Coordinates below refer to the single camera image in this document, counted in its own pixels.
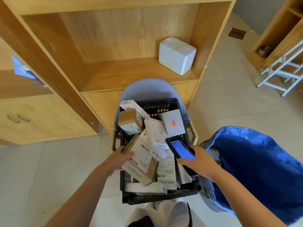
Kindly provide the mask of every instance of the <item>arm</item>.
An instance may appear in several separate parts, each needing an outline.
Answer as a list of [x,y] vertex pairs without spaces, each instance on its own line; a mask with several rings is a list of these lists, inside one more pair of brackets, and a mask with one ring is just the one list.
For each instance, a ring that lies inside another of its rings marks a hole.
[[122,154],[124,148],[119,147],[97,166],[45,227],[89,226],[107,178],[134,155],[134,152]]
[[286,227],[234,176],[222,169],[203,148],[191,148],[195,151],[194,159],[180,158],[178,162],[215,182],[243,227]]

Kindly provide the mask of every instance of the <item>smartphone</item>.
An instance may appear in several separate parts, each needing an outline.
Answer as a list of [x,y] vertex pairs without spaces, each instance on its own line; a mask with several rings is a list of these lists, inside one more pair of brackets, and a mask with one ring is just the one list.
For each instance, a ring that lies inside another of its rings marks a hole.
[[[165,139],[165,142],[171,149],[171,151],[174,153],[174,156],[179,158],[187,158],[187,159],[193,159],[195,157],[195,151],[189,147],[189,145],[186,144],[186,142],[183,140],[181,136],[172,137]],[[198,174],[192,170],[191,168],[182,165],[185,171],[189,174],[191,177],[195,177]]]

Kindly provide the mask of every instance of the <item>white metal ladder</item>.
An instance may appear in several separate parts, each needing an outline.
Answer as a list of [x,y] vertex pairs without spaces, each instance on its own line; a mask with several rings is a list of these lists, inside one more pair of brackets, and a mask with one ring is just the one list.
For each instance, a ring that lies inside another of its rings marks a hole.
[[[280,57],[277,61],[275,61],[269,68],[265,69],[260,75],[263,75],[264,73],[268,72],[269,76],[265,80],[263,80],[257,87],[260,87],[262,84],[268,85],[270,87],[274,87],[276,89],[284,91],[284,93],[281,95],[282,97],[284,97],[294,86],[296,86],[296,84],[299,83],[303,79],[303,74],[301,76],[296,75],[296,73],[303,68],[303,64],[296,64],[291,61],[295,57],[297,57],[301,52],[303,52],[302,44],[303,44],[303,40],[301,40],[296,46],[294,46],[287,53],[285,53],[282,57]],[[288,58],[287,56],[290,55],[290,53],[294,52],[296,49],[298,49],[298,51],[295,52],[293,55],[291,55]],[[273,70],[273,67],[278,63],[281,63],[281,65],[277,69]],[[285,65],[290,65],[290,66],[296,67],[297,69],[293,73],[282,71],[281,69]],[[286,89],[286,88],[279,87],[277,85],[267,82],[267,80],[269,80],[273,75],[285,77],[286,80],[283,83],[286,83],[291,78],[296,79],[296,81],[288,89]]]

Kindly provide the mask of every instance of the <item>white pants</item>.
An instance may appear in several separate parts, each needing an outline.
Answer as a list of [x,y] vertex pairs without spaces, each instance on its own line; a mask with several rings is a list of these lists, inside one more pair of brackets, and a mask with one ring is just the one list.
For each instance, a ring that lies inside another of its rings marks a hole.
[[[128,218],[125,226],[149,216],[155,227],[188,227],[189,213],[185,202],[172,202],[166,200],[160,203],[159,209],[152,208],[136,208]],[[203,221],[191,210],[192,226],[206,227]]]

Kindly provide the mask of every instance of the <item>hand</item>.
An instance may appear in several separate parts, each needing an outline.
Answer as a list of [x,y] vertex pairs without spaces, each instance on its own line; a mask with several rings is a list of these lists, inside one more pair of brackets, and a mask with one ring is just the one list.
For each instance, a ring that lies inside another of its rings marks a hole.
[[194,159],[180,158],[178,163],[188,166],[196,173],[212,180],[215,175],[222,169],[210,154],[199,146],[190,146],[195,151]]
[[120,167],[132,156],[134,156],[134,152],[130,151],[125,154],[122,154],[125,146],[119,147],[116,151],[114,151],[104,162],[103,164],[108,168],[108,172],[110,175],[115,170],[119,170]]

